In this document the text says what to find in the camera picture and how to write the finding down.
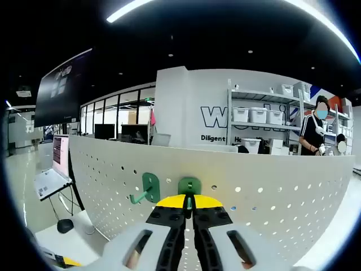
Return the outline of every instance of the wall-mounted tv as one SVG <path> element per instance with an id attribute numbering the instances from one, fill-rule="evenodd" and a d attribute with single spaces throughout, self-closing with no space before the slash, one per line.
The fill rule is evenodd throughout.
<path id="1" fill-rule="evenodd" d="M 35 127 L 79 121 L 80 92 L 90 65 L 89 49 L 59 65 L 40 82 Z"/>

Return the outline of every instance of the ceiling light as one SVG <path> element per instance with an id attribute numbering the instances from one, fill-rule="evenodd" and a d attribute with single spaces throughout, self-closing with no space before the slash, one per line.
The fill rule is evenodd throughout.
<path id="1" fill-rule="evenodd" d="M 286 2 L 295 5 L 296 7 L 306 11 L 308 14 L 312 15 L 314 18 L 319 20 L 323 23 L 329 30 L 336 34 L 337 37 L 349 48 L 349 50 L 353 53 L 356 57 L 357 61 L 361 64 L 360 58 L 356 53 L 356 50 L 353 48 L 352 44 L 349 40 L 345 37 L 344 34 L 341 33 L 338 28 L 330 22 L 324 15 L 322 15 L 318 10 L 310 6 L 309 4 L 305 3 L 303 0 L 285 0 Z"/>
<path id="2" fill-rule="evenodd" d="M 120 8 L 116 12 L 114 12 L 111 16 L 107 17 L 107 21 L 110 23 L 114 23 L 114 21 L 118 20 L 121 16 L 124 16 L 128 12 L 136 9 L 137 7 L 140 7 L 141 5 L 144 5 L 151 0 L 134 0 L 130 2 L 129 4 L 125 5 L 124 7 Z"/>

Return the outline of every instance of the white desk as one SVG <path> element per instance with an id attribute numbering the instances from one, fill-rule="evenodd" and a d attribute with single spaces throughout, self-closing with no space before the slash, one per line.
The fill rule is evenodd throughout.
<path id="1" fill-rule="evenodd" d="M 39 246 L 47 248 L 57 255 L 69 257 L 72 260 L 87 265 L 100 258 L 105 244 L 108 242 L 96 230 L 92 235 L 93 226 L 86 211 L 72 218 L 74 229 L 65 234 L 59 233 L 56 224 L 35 233 Z"/>

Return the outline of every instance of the black shirt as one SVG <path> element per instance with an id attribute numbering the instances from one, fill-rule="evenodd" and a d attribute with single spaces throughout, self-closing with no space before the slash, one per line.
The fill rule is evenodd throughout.
<path id="1" fill-rule="evenodd" d="M 318 126 L 322 127 L 322 121 L 315 116 L 316 123 Z M 301 137 L 303 137 L 309 144 L 318 148 L 324 139 L 318 133 L 316 133 L 315 122 L 312 119 L 312 113 L 303 118 L 302 128 L 301 128 Z M 302 146 L 301 155 L 315 155 L 312 151 L 306 149 Z"/>

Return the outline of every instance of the window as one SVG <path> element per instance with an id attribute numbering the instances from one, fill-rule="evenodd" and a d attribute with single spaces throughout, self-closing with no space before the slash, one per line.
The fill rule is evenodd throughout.
<path id="1" fill-rule="evenodd" d="M 118 112 L 118 133 L 122 133 L 122 124 L 137 123 L 138 91 L 120 94 Z"/>
<path id="2" fill-rule="evenodd" d="M 118 95 L 105 100 L 104 124 L 114 124 L 114 137 L 116 137 Z"/>
<path id="3" fill-rule="evenodd" d="M 155 88 L 143 89 L 140 91 L 138 124 L 148 124 L 150 106 L 154 102 Z"/>
<path id="4" fill-rule="evenodd" d="M 104 100 L 100 100 L 95 103 L 94 131 L 95 131 L 95 124 L 103 124 L 103 108 L 104 108 Z"/>
<path id="5" fill-rule="evenodd" d="M 80 130 L 85 133 L 85 106 L 81 109 L 80 113 Z"/>
<path id="6" fill-rule="evenodd" d="M 86 109 L 86 133 L 88 134 L 93 133 L 93 109 L 94 104 L 88 104 Z"/>

